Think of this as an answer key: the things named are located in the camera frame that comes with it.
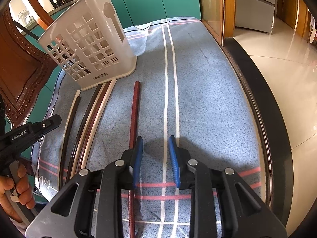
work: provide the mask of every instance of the human hand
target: human hand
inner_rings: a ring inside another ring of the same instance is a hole
[[[32,209],[35,206],[35,200],[32,195],[32,187],[30,186],[28,176],[26,174],[26,168],[23,164],[19,165],[17,174],[21,178],[16,185],[16,191],[21,194],[19,196],[19,201],[22,205],[26,205],[28,209]],[[9,217],[19,223],[22,223],[21,218],[15,212],[8,201],[8,198],[4,194],[5,191],[10,190],[13,187],[14,181],[11,178],[0,176],[0,204]]]

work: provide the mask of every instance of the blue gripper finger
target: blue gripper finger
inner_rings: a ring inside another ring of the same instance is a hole
[[[176,184],[176,187],[180,188],[180,184],[181,184],[181,182],[180,182],[180,167],[179,167],[179,164],[177,161],[177,156],[176,156],[176,151],[178,150],[178,147],[176,145],[174,135],[171,135],[170,138],[168,139],[168,148],[170,151],[174,182]]]
[[[139,182],[140,179],[140,169],[143,155],[143,139],[141,136],[137,137],[134,152],[136,153],[136,158],[133,166],[133,188],[136,189],[136,184]]]

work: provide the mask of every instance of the wooden chair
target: wooden chair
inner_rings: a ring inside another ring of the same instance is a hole
[[[0,17],[0,93],[12,128],[24,124],[56,67],[17,30],[9,6]]]

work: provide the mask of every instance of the dish rack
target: dish rack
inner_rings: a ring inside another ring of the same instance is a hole
[[[111,0],[79,0],[38,43],[83,91],[133,73],[133,54]]]

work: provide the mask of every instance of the metal screw head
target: metal screw head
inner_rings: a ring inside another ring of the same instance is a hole
[[[196,166],[198,164],[198,162],[196,159],[190,159],[190,160],[188,160],[188,164],[190,166]]]
[[[224,170],[227,175],[233,175],[235,172],[232,168],[228,167]]]
[[[123,166],[124,165],[124,161],[123,160],[117,160],[116,162],[115,162],[115,165],[116,166]]]
[[[80,176],[86,176],[88,173],[89,173],[89,170],[86,168],[79,171]]]

